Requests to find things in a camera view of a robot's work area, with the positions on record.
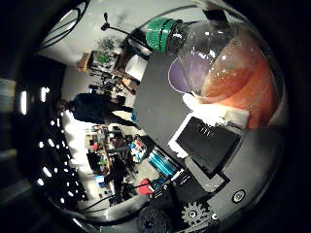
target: bright light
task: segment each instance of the bright light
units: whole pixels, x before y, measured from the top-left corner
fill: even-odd
[[[46,102],[47,100],[47,93],[49,93],[50,90],[48,91],[48,88],[41,87],[41,101]]]
[[[63,17],[60,19],[60,21],[63,21],[66,17],[69,16],[70,13],[72,13],[72,10],[70,10],[65,16],[63,16]]]
[[[74,220],[74,222],[76,222],[77,225],[79,225],[81,228],[83,228],[82,225],[75,218],[72,218],[72,219]]]
[[[52,174],[51,174],[51,172],[48,170],[48,168],[44,167],[44,168],[43,168],[43,171],[45,172],[45,174],[46,174],[48,177],[51,177],[51,176],[52,176]]]
[[[27,114],[27,92],[24,90],[20,96],[20,111],[22,114]]]
[[[45,183],[43,182],[43,180],[42,179],[39,179],[38,181],[37,181],[37,183],[38,183],[38,185],[40,185],[40,186],[43,186]]]
[[[213,56],[214,58],[216,57],[216,54],[214,51],[210,50],[210,53],[209,53],[211,56]]]
[[[74,25],[75,25],[76,21],[73,21],[72,23],[69,24],[69,26],[67,26],[66,30],[70,30]]]
[[[52,139],[48,139],[48,141],[49,141],[50,146],[54,147],[54,142],[52,141]]]

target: round button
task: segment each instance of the round button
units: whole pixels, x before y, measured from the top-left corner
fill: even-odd
[[[233,203],[239,203],[241,202],[244,197],[246,195],[246,192],[245,190],[241,189],[241,190],[238,190],[237,192],[235,192],[232,196],[232,202]]]

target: white wall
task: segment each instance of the white wall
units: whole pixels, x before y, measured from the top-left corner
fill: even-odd
[[[100,30],[104,24],[105,12],[108,13],[112,26],[132,31],[137,26],[165,11],[193,5],[191,0],[91,0],[86,14],[71,34],[54,46],[42,50],[40,54],[67,65],[74,65],[83,52],[90,52],[97,47],[97,41],[103,37],[116,36],[123,39],[124,34],[114,30]],[[199,9],[186,9],[167,15],[184,21],[205,19]]]

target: purple object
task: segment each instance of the purple object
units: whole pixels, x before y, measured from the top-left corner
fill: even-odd
[[[187,80],[184,75],[182,63],[176,58],[168,70],[168,82],[178,92],[190,92]]]

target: table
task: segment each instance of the table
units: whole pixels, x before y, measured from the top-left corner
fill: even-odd
[[[172,158],[185,165],[183,160],[168,147],[187,114],[182,93],[172,89],[167,77],[174,56],[154,51],[149,59],[134,103],[137,124]]]

